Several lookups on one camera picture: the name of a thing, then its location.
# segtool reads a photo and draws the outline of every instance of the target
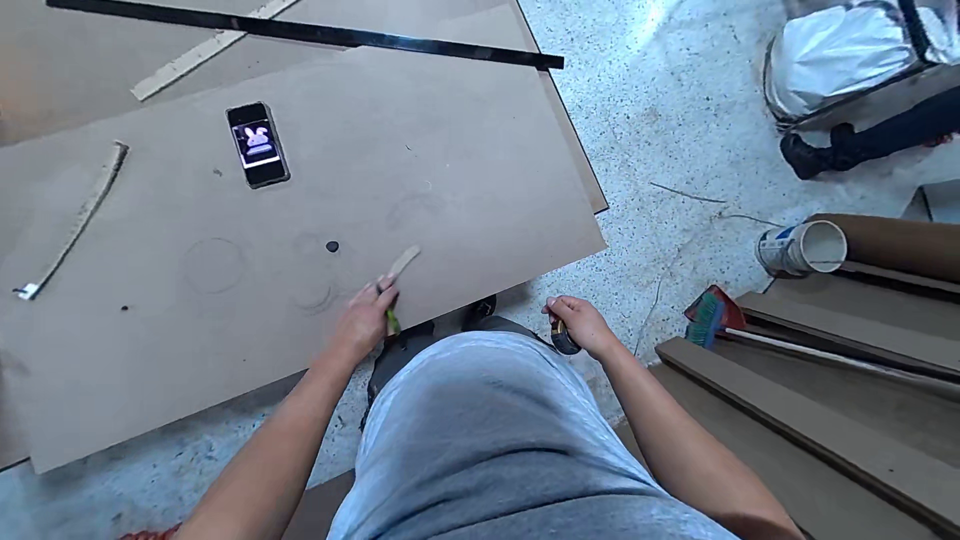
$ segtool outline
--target smartphone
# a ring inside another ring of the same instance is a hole
[[[267,104],[258,101],[227,109],[227,122],[251,188],[290,180],[274,118]]]

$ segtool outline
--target hand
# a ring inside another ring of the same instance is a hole
[[[616,347],[623,347],[600,311],[586,300],[572,296],[551,296],[546,299],[546,306],[540,312],[550,315],[550,324],[558,318],[564,321],[570,337],[597,360]]]
[[[379,285],[382,293],[377,293]],[[394,277],[381,276],[377,285],[367,283],[347,304],[347,310],[337,321],[337,330],[330,340],[330,349],[348,355],[359,363],[387,333],[387,308],[399,293]]]

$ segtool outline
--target bunny image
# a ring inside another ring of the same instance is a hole
[[[269,152],[273,149],[270,145],[270,139],[265,135],[267,128],[259,127],[256,129],[256,133],[250,128],[244,128],[244,133],[247,134],[247,147],[250,148],[250,150],[247,151],[248,156],[260,154],[261,152]]]

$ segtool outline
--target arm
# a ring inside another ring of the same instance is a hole
[[[350,301],[326,350],[207,489],[175,538],[259,540],[283,534],[333,408],[353,369],[386,332],[384,313],[397,291],[390,278],[381,279],[380,287],[378,295],[368,284]]]
[[[686,413],[595,307],[562,296],[547,299],[543,312],[563,319],[603,366],[644,459],[670,495],[744,540],[804,538],[754,472]]]

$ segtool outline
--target broom handle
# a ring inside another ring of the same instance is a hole
[[[866,362],[859,362],[852,358],[847,358],[846,356],[835,355],[834,353],[828,353],[826,351],[821,351],[819,349],[813,349],[811,347],[797,345],[796,343],[790,343],[789,341],[780,341],[779,339],[774,339],[773,337],[767,337],[765,335],[750,333],[748,331],[734,330],[730,328],[724,328],[723,331],[730,335],[745,337],[747,339],[759,341],[760,343],[766,343],[767,345],[774,345],[776,347],[780,347],[781,349],[789,349],[790,351],[796,351],[797,353],[804,353],[805,355],[819,356],[820,358],[833,360],[835,362],[843,362],[848,365],[855,365],[857,367],[861,367],[860,366],[861,363],[866,363]]]
[[[787,349],[789,351],[795,351],[797,353],[803,353],[805,355],[817,356],[826,360],[832,360],[834,362],[839,362],[842,364],[847,364],[853,368],[870,371],[886,377],[891,377],[894,379],[905,380],[923,386],[934,386],[939,389],[946,389],[950,393],[956,393],[960,391],[960,385],[953,382],[947,382],[945,380],[939,380],[933,377],[926,377],[923,375],[917,375],[913,373],[907,373],[899,369],[881,367],[874,365],[869,362],[863,362],[860,360],[854,360],[853,358],[841,355],[835,355],[834,353],[828,353],[826,351],[820,351],[819,349],[813,349],[810,347],[805,347],[803,345],[797,345],[796,343],[790,343],[788,341],[780,341],[779,339],[774,339],[773,337],[767,337],[765,335],[758,335],[755,333],[750,333],[748,331],[741,331],[735,329],[723,329],[724,332],[730,335],[736,335],[739,337],[744,337],[746,339],[751,339],[758,341],[760,343],[766,343],[767,345],[773,345],[775,347],[780,347],[781,349]]]

